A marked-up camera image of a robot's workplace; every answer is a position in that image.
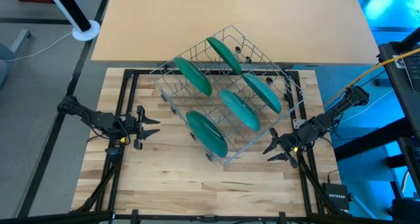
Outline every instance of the white lamp base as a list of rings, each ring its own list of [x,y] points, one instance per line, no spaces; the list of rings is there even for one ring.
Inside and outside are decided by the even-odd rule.
[[[86,32],[80,32],[76,29],[73,29],[73,37],[76,40],[79,41],[89,41],[94,39],[98,34],[100,30],[100,25],[98,22],[94,20],[90,20],[89,23],[91,23],[91,28],[87,30]]]

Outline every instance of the floor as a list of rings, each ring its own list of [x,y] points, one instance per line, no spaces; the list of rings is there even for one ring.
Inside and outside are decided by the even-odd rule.
[[[407,36],[420,24],[420,0],[359,0],[378,44],[398,41]],[[101,0],[77,0],[85,14],[94,18]],[[69,25],[63,24],[9,24],[4,18],[43,18],[63,20],[64,16],[52,4],[21,3],[17,0],[0,0],[0,42],[10,46],[22,29],[29,29],[32,38],[25,43],[21,55],[30,55],[45,48],[58,38],[69,33]],[[79,56],[84,43],[67,37],[53,48],[35,57],[15,62],[0,89],[0,219],[16,215],[16,207],[22,201],[22,194],[28,188],[40,151],[56,116],[56,105],[66,92],[76,64],[83,64],[75,93],[85,106],[96,108],[102,81],[107,67],[154,67],[155,64],[112,64],[91,62],[90,48],[86,62]],[[345,86],[356,76],[368,69],[363,66],[317,66],[297,68],[313,69],[317,73],[323,101]],[[376,88],[370,84],[371,102],[381,98],[390,89]],[[365,108],[349,110],[344,120]],[[341,138],[335,138],[339,146],[347,138],[362,135],[368,131],[402,117],[402,111],[395,94],[390,92],[359,116],[343,122],[339,128]],[[79,176],[89,130],[76,117],[64,120],[51,160],[47,167],[38,195],[30,215],[65,213],[72,203],[72,196]],[[398,147],[389,145],[386,149],[373,151],[356,160],[340,162],[343,183],[348,186],[365,205],[379,218],[389,219],[383,211],[390,206],[393,193],[386,181],[392,172],[381,166],[383,156],[398,153]],[[354,164],[375,167],[375,182],[366,181],[366,176],[354,177]],[[399,181],[406,168],[395,171]],[[408,181],[406,195],[412,195],[412,182]],[[367,217],[356,204],[351,204],[352,214]]]

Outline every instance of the teal plate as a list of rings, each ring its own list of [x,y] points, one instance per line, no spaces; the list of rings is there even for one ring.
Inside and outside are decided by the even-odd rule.
[[[237,94],[224,89],[219,93],[223,102],[233,113],[252,130],[258,131],[261,128],[260,120],[256,113]]]
[[[264,101],[273,111],[280,114],[282,105],[277,96],[271,91],[267,84],[261,81],[257,76],[250,73],[242,74],[242,78],[247,82],[248,86]]]
[[[207,41],[210,43],[210,46],[216,51],[216,53],[234,71],[235,74],[240,75],[242,73],[241,65],[225,44],[214,37],[208,37]]]
[[[211,120],[196,111],[189,111],[185,114],[186,120],[194,135],[217,156],[228,155],[228,144],[223,134],[217,129]]]
[[[173,62],[182,74],[192,83],[192,85],[196,86],[196,88],[205,95],[211,96],[211,84],[203,72],[198,70],[196,66],[182,57],[174,58]]]

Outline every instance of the dish rack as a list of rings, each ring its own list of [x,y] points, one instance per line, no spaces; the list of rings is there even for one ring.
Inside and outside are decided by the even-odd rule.
[[[234,53],[243,72],[249,72],[265,80],[282,104],[280,114],[273,112],[258,98],[241,76],[234,75],[231,68],[223,62],[206,40],[176,57],[189,60],[204,73],[213,88],[213,94],[210,97],[198,91],[175,68],[173,59],[151,72],[151,74],[161,75],[161,77],[155,78],[154,84],[160,90],[163,100],[170,103],[173,113],[177,114],[187,127],[190,126],[185,118],[185,113],[195,110],[202,113],[219,128],[228,143],[227,157],[219,157],[208,148],[205,148],[205,155],[210,161],[218,160],[222,165],[226,165],[255,143],[271,127],[288,117],[303,102],[303,97],[300,101],[297,96],[288,99],[294,102],[294,107],[289,108],[289,103],[284,99],[284,95],[287,94],[287,91],[290,92],[289,95],[296,95],[296,92],[291,91],[292,88],[297,87],[296,84],[235,27],[228,26],[210,37],[222,41]],[[286,78],[291,87],[286,87]],[[255,111],[261,121],[259,131],[248,128],[227,108],[219,97],[219,91],[222,89],[229,89],[236,93]],[[193,133],[191,136],[193,139],[198,139]]]

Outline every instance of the wooden table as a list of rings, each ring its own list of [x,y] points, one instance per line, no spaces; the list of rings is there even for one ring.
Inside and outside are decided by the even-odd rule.
[[[123,73],[122,68],[108,69],[97,110],[115,112]],[[312,70],[300,70],[299,75],[306,113],[311,118],[324,111],[318,82]],[[293,169],[288,162],[266,162],[276,152],[262,155],[270,142],[269,134],[227,166],[211,163],[204,156],[204,147],[192,140],[184,122],[160,97],[153,83],[154,77],[159,76],[139,76],[133,105],[134,108],[143,105],[149,118],[161,122],[147,125],[145,129],[159,128],[161,131],[149,137],[141,151],[132,145],[126,147],[116,213],[131,213],[138,209],[141,214],[151,215],[277,216],[278,212],[285,212],[288,217],[306,215],[299,170]],[[279,134],[290,133],[290,117],[275,128]],[[72,209],[82,205],[99,184],[107,146],[108,142],[103,139],[88,143]],[[337,169],[333,148],[319,139],[314,155],[320,182],[326,182],[327,173]],[[331,174],[331,181],[340,183],[338,172]],[[316,210],[314,191],[309,181],[308,184],[312,209]],[[109,191],[106,190],[106,203]]]
[[[273,62],[377,62],[357,0],[110,0],[92,60],[166,62],[235,26]]]

